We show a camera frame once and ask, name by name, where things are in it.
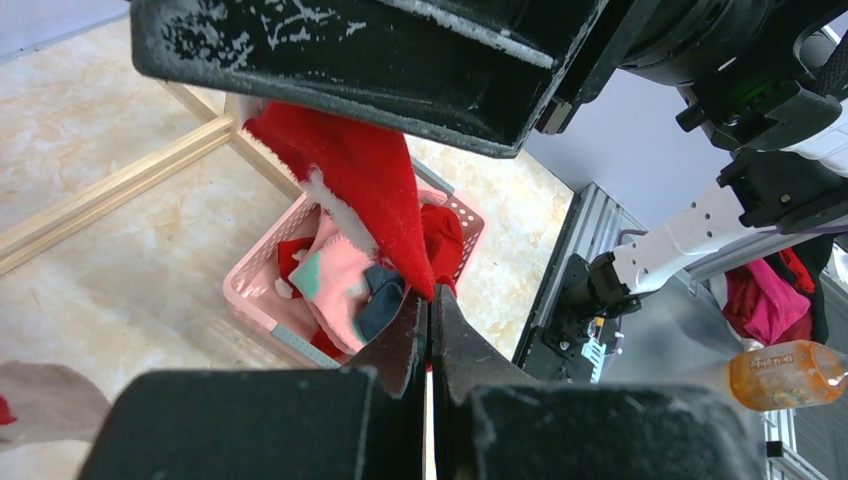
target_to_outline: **gray basket handle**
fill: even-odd
[[[412,159],[412,168],[415,169],[415,174],[418,175],[421,180],[427,182],[427,185],[430,185],[436,190],[446,194],[448,197],[453,196],[453,192],[455,192],[456,189],[448,182],[442,180],[442,177],[436,175],[436,172],[430,170],[426,165],[419,162],[417,158]]]

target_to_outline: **plastic basket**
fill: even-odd
[[[454,275],[457,288],[462,285],[462,273],[474,256],[486,222],[480,210],[457,194],[425,166],[415,161],[419,179],[447,194],[443,206],[459,217],[463,234],[463,257]],[[279,278],[277,244],[308,236],[312,225],[317,224],[319,210],[306,194],[301,195],[288,211],[262,236],[224,279],[224,298],[230,312],[261,335],[270,336],[279,350],[307,367],[336,368],[340,363],[309,343],[314,324],[306,323],[298,315],[302,302],[282,298],[274,288]]]

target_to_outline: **beige tabletop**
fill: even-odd
[[[0,231],[200,125],[135,73],[128,33],[122,21],[0,65]],[[459,303],[510,358],[572,193],[524,153],[409,144],[486,218]],[[221,284],[291,203],[219,148],[0,277],[0,360],[68,365],[111,399],[150,369],[290,366],[230,318]],[[0,453],[0,476],[73,478],[87,448]]]

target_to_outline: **bottle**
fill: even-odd
[[[730,389],[751,410],[833,402],[848,386],[848,355],[808,340],[745,352],[729,364]]]

